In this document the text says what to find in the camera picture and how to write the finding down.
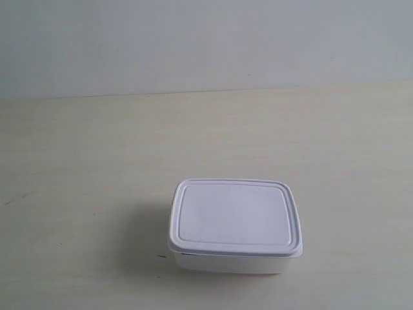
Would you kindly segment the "white lidded plastic container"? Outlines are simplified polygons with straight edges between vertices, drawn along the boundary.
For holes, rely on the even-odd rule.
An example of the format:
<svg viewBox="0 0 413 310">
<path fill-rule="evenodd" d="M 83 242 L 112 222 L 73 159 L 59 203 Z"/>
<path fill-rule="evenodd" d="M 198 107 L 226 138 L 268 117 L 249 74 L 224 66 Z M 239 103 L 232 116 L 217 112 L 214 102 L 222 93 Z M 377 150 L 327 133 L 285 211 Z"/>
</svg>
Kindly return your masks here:
<svg viewBox="0 0 413 310">
<path fill-rule="evenodd" d="M 283 273 L 303 253 L 292 191 L 273 180 L 184 180 L 172 200 L 168 248 L 184 269 Z"/>
</svg>

